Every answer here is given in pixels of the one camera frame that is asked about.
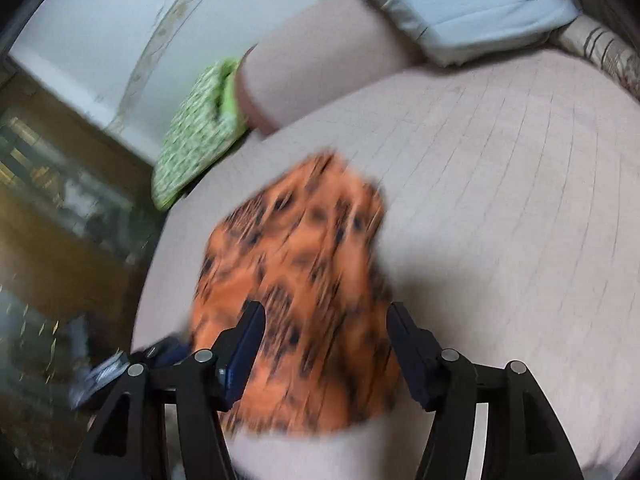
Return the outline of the wooden cabinet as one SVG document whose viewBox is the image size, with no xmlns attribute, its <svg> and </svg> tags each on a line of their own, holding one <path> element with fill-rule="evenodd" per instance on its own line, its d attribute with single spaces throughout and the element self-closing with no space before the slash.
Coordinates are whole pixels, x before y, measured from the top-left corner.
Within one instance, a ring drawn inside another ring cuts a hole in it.
<svg viewBox="0 0 640 480">
<path fill-rule="evenodd" d="M 151 168 L 21 70 L 1 72 L 1 474 L 62 479 L 76 380 L 130 347 L 163 218 Z"/>
</svg>

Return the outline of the green white patterned cloth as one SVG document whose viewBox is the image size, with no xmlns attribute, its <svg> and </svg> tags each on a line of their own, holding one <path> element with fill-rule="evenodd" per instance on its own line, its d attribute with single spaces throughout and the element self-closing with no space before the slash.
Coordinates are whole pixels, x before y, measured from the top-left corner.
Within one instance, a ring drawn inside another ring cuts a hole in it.
<svg viewBox="0 0 640 480">
<path fill-rule="evenodd" d="M 224 58 L 208 66 L 171 119 L 152 174 L 152 201 L 158 210 L 168 210 L 247 132 L 235 96 L 240 64 L 238 58 Z"/>
</svg>

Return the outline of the pink bolster cushion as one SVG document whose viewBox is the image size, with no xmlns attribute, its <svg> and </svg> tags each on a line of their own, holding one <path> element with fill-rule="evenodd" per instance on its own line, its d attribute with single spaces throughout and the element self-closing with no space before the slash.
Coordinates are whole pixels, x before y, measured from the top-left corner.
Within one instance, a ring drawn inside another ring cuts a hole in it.
<svg viewBox="0 0 640 480">
<path fill-rule="evenodd" d="M 250 128 L 271 134 L 424 61 L 369 0 L 323 0 L 244 54 L 235 97 Z"/>
</svg>

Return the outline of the beige striped pillow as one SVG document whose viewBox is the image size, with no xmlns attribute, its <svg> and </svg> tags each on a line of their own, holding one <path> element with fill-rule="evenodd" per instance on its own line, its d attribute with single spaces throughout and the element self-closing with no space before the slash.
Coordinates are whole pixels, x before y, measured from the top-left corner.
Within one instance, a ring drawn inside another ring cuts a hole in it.
<svg viewBox="0 0 640 480">
<path fill-rule="evenodd" d="M 565 52 L 596 66 L 639 99 L 640 60 L 633 47 L 612 29 L 582 14 L 552 34 L 552 42 Z"/>
</svg>

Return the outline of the orange black floral garment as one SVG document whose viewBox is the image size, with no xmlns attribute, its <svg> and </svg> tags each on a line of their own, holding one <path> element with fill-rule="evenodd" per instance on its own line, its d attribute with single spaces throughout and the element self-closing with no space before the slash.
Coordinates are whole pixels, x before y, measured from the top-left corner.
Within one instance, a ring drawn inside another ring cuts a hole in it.
<svg viewBox="0 0 640 480">
<path fill-rule="evenodd" d="M 264 338 L 224 430 L 328 434 L 386 414 L 400 370 L 392 293 L 375 261 L 380 190 L 334 152 L 269 183 L 210 234 L 191 311 L 195 348 L 266 311 Z"/>
</svg>

